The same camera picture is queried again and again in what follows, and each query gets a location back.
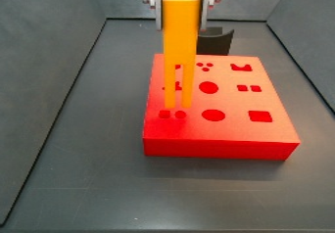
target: gray floor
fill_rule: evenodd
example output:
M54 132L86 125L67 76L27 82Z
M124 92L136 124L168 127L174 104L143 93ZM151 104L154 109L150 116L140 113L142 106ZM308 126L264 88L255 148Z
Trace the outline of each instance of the gray floor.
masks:
M235 28L302 139L284 162L147 158L151 21L108 21L4 229L335 229L335 121L266 23Z

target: circular hole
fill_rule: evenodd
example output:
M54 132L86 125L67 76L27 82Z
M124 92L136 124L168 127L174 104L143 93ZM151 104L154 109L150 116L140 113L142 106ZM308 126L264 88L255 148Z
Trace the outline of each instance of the circular hole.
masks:
M199 84L199 89L206 93L206 94L215 94L219 90L218 85L212 81L204 81Z
M202 116L210 121L219 121L226 118L226 114L219 110L206 110Z
M186 118L186 112L184 111L178 111L174 115L175 115L175 118L178 118L178 119Z

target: red block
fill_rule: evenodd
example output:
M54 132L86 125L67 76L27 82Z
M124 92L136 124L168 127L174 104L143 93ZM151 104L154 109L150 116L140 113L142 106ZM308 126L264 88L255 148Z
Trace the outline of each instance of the red block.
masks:
M146 155L286 160L300 139L259 59L196 56L196 63L192 107L167 110L164 55L155 56ZM175 73L182 82L182 67ZM178 104L180 92L175 91Z

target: hole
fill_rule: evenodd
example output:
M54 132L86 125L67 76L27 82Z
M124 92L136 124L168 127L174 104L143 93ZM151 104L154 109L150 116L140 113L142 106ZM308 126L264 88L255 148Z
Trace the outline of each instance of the hole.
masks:
M164 119L170 118L170 111L160 111L159 117Z
M186 112L184 111L178 111L174 115L175 115L175 118L178 118L178 119L184 119L186 118Z
M226 118L226 114L219 110L206 110L202 116L210 121L220 121Z
M247 86L246 85L238 85L236 89L238 89L238 91L247 91Z
M176 82L175 82L175 90L182 90L180 81L176 81Z
M262 92L262 88L258 85L250 85L250 88L252 92Z
M239 67L236 64L231 64L232 70L235 71L252 71L251 65L244 65Z
M251 121L272 122L271 114L268 112L248 111Z
M206 94L214 94L218 92L219 87L212 81L204 81L199 84L199 89L206 93Z

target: black object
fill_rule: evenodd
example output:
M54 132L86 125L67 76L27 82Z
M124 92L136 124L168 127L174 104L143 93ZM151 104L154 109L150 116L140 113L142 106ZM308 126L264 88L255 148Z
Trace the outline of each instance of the black object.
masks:
M222 26L208 27L198 35L196 55L227 56L231 50L235 30L223 33Z

